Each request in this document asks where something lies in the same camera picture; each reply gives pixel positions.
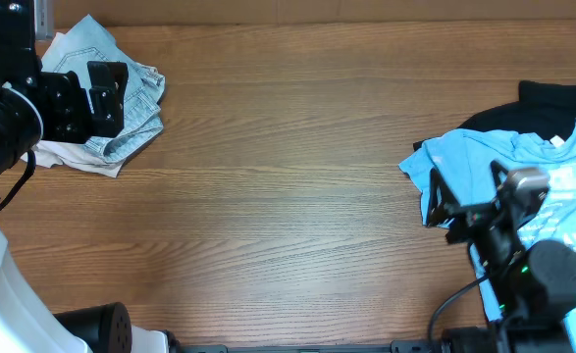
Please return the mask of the light blue denim shorts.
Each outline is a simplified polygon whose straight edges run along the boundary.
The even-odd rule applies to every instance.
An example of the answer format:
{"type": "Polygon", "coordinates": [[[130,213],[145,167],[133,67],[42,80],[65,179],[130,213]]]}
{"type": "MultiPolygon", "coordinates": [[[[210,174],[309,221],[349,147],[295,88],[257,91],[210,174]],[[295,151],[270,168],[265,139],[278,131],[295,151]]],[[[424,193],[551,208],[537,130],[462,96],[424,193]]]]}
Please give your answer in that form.
{"type": "Polygon", "coordinates": [[[90,15],[67,33],[57,33],[42,58],[45,72],[73,72],[84,89],[91,87],[89,61],[121,62],[128,67],[124,128],[114,138],[92,137],[80,146],[106,163],[120,163],[163,130],[159,101],[166,79],[156,68],[144,66],[120,50],[114,36],[90,15]]]}

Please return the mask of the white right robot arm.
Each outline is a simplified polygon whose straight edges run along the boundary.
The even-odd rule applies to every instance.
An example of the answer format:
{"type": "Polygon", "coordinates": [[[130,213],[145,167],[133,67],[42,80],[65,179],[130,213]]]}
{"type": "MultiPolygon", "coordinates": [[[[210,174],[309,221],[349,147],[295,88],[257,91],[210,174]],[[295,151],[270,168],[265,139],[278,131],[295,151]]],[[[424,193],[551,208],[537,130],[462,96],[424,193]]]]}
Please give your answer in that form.
{"type": "Polygon", "coordinates": [[[477,251],[484,273],[435,310],[426,345],[432,352],[570,352],[564,319],[576,308],[576,252],[556,240],[525,247],[518,235],[545,202],[550,177],[538,168],[509,170],[498,161],[491,172],[495,197],[462,205],[440,172],[430,171],[428,226],[447,225],[447,243],[477,251]],[[500,319],[486,328],[446,329],[435,339],[440,314],[480,281],[491,285],[500,319]]]}

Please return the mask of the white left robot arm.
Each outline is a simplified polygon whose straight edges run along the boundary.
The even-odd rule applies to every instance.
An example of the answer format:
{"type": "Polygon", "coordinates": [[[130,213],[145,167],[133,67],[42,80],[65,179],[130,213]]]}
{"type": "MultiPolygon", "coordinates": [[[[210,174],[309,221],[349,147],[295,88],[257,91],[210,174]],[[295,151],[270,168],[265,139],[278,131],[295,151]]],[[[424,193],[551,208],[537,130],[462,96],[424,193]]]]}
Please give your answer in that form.
{"type": "MultiPolygon", "coordinates": [[[[22,181],[34,174],[35,145],[85,142],[123,129],[125,64],[87,63],[88,83],[75,73],[44,71],[35,44],[47,29],[34,1],[0,1],[0,176],[18,162],[22,181]]],[[[0,213],[10,204],[0,195],[0,213]]],[[[27,282],[0,227],[0,352],[178,352],[166,330],[140,328],[120,302],[55,314],[27,282]]]]}

